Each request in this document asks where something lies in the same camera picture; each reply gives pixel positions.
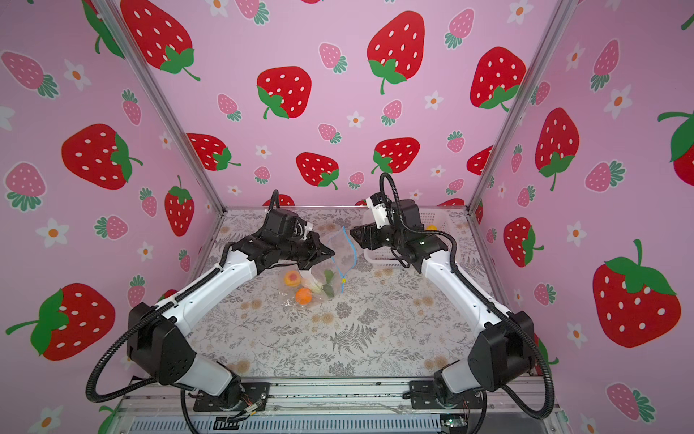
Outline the white plastic mesh basket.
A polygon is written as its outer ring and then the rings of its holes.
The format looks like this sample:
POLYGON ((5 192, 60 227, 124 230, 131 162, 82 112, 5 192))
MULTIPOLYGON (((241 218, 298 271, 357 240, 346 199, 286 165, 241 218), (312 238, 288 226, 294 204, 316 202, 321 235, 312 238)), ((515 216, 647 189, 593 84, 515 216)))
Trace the white plastic mesh basket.
MULTIPOLYGON (((420 212, 420 220, 427 231, 444 231, 453 236, 458 242, 463 238, 463 227, 459 227, 445 208, 424 209, 420 212)), ((365 260, 377 269, 395 269, 400 263, 388 247, 379 248, 375 251, 364 250, 365 260)))

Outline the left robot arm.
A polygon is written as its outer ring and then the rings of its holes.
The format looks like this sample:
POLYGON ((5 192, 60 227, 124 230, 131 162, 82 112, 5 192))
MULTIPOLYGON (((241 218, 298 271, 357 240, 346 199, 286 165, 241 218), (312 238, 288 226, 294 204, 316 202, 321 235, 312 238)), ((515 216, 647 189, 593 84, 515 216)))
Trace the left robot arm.
POLYGON ((128 338, 128 357, 160 385, 197 389, 209 396, 238 400, 240 377, 220 363, 197 354, 187 340, 195 325, 231 292, 287 260, 300 271, 334 257, 311 231, 307 238, 265 240, 256 234, 228 243, 220 263, 208 274, 153 307, 140 305, 129 326, 152 319, 128 338))

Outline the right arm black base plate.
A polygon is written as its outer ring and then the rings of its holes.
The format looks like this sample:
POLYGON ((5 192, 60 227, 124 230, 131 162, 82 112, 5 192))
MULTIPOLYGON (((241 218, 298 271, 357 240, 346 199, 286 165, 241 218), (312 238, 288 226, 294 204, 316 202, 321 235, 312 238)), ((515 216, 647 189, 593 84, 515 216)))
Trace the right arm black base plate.
POLYGON ((484 407, 481 392, 453 393, 433 379, 410 381, 402 398, 415 410, 481 410, 484 407))

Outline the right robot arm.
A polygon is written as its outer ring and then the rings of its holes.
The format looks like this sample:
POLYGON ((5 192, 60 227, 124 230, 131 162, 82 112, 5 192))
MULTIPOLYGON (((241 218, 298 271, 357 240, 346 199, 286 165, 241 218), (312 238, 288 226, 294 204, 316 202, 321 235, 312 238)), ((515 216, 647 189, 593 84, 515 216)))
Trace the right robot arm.
POLYGON ((442 395, 472 390, 511 394, 510 383, 529 372, 540 358, 529 332, 532 321, 496 302, 455 261, 455 238, 443 231, 418 231, 401 225, 365 224, 350 229, 365 251, 390 248, 438 287, 475 334, 465 359, 434 374, 442 395))

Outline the clear zip bag blue zipper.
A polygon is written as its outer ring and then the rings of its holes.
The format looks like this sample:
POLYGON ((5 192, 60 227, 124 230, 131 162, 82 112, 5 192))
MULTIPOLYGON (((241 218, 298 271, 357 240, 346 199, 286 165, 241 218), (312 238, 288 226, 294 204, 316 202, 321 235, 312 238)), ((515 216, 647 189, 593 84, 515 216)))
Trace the clear zip bag blue zipper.
POLYGON ((281 274, 279 300, 283 306, 314 307, 346 293, 348 274, 356 267, 360 252, 344 226, 321 237, 321 241, 334 256, 310 271, 292 267, 281 274))

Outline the orange tangerine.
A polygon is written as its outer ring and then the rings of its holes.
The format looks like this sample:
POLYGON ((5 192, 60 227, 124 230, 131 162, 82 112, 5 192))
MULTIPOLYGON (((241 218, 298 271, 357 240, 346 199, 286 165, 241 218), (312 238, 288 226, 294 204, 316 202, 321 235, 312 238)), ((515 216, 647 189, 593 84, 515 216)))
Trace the orange tangerine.
POLYGON ((295 300, 300 306, 308 305, 313 301, 313 291, 309 288, 301 288, 296 291, 295 300))

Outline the yellow red peach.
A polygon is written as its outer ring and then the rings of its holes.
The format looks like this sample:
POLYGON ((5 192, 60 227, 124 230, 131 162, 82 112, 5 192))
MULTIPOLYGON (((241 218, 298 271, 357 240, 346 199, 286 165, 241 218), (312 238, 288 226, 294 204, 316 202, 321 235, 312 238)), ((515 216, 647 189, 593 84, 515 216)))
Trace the yellow red peach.
POLYGON ((302 277, 298 271, 288 271, 283 280, 287 287, 291 288, 297 288, 302 283, 302 277))

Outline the white radish with leaves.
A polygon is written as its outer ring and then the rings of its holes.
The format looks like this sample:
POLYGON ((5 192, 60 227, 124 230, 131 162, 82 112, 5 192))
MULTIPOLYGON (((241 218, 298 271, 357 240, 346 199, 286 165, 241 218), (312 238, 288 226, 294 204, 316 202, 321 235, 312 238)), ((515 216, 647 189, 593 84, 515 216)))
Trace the white radish with leaves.
POLYGON ((331 269, 325 269, 322 273, 323 278, 320 280, 311 271, 302 271, 302 282, 314 293, 323 293, 327 298, 334 298, 333 281, 335 274, 331 269))

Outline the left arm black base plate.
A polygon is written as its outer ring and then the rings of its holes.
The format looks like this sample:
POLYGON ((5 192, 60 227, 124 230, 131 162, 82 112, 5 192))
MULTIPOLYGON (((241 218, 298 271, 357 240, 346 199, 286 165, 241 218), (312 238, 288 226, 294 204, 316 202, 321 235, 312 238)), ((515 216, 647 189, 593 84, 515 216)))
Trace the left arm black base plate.
POLYGON ((199 392, 195 398, 195 412, 231 412, 239 413, 251 407, 252 412, 263 412, 267 406, 271 383, 242 382, 233 383, 220 396, 211 396, 199 392))

